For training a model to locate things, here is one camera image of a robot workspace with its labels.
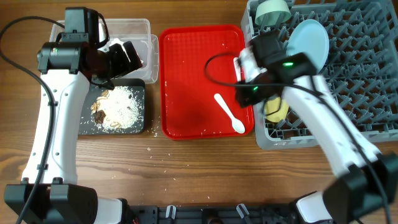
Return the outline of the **white plastic spoon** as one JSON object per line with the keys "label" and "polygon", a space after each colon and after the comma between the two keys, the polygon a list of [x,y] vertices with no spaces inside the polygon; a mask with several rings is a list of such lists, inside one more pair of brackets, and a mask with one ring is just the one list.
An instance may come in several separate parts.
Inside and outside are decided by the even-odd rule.
{"label": "white plastic spoon", "polygon": [[220,107],[224,110],[224,112],[228,115],[231,120],[232,128],[239,134],[243,134],[246,131],[246,128],[243,125],[243,122],[237,119],[232,111],[230,110],[229,106],[226,104],[225,100],[219,93],[214,94],[215,101],[220,105]]}

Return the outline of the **yellow plastic cup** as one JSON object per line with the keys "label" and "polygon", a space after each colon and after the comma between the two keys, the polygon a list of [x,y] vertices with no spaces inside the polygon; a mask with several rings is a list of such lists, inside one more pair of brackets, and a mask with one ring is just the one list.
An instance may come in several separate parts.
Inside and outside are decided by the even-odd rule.
{"label": "yellow plastic cup", "polygon": [[269,100],[265,103],[264,113],[266,120],[278,123],[279,121],[286,118],[289,110],[289,105],[285,100],[277,97],[273,100]]}

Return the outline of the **white plastic fork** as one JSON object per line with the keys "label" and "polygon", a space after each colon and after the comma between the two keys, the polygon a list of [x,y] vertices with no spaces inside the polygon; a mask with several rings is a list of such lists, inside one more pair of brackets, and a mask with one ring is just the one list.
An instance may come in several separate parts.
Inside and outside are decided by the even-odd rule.
{"label": "white plastic fork", "polygon": [[233,59],[233,63],[234,63],[234,69],[235,69],[235,73],[236,73],[236,81],[240,82],[241,81],[241,67],[239,65],[238,60],[239,60],[239,58],[235,57]]}

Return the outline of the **rice and food scraps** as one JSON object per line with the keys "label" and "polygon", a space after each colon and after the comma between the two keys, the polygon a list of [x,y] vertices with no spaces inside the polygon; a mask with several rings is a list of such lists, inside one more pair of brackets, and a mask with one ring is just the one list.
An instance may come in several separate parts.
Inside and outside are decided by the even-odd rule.
{"label": "rice and food scraps", "polygon": [[91,105],[95,126],[106,132],[139,132],[144,124],[145,89],[142,86],[116,86],[102,91]]}

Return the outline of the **light blue plate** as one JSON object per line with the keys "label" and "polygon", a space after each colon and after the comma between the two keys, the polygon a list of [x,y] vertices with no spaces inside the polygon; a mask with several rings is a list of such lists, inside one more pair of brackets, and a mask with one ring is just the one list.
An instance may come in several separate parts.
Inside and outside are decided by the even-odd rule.
{"label": "light blue plate", "polygon": [[286,54],[304,53],[320,72],[326,64],[329,48],[326,29],[316,20],[309,19],[301,22],[292,32]]}

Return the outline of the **green bowl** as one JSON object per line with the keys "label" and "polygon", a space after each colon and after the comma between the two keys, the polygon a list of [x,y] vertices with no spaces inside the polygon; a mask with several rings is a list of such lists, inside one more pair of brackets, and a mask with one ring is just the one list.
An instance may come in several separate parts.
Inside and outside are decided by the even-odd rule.
{"label": "green bowl", "polygon": [[284,0],[259,1],[254,20],[256,25],[273,26],[279,17],[282,18],[282,22],[291,17],[290,9]]}

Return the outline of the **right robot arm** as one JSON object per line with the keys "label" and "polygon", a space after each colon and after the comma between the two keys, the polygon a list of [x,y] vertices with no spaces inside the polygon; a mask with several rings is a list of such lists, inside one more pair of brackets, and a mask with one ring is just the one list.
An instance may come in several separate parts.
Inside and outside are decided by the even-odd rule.
{"label": "right robot arm", "polygon": [[333,99],[323,76],[303,53],[261,60],[241,51],[238,64],[248,83],[238,83],[240,103],[253,103],[279,94],[298,114],[323,149],[335,176],[325,190],[298,198],[294,203],[301,222],[333,220],[350,223],[380,208],[392,223],[390,204],[397,191],[397,155],[382,155],[345,115]]}

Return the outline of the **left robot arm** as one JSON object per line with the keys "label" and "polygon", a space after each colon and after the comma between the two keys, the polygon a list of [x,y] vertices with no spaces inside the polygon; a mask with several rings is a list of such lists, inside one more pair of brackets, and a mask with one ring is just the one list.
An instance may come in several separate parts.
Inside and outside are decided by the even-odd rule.
{"label": "left robot arm", "polygon": [[39,51],[42,99],[32,153],[20,184],[4,201],[26,223],[136,223],[127,200],[101,198],[77,184],[76,143],[92,75],[108,75],[111,61],[98,44],[47,42]]}

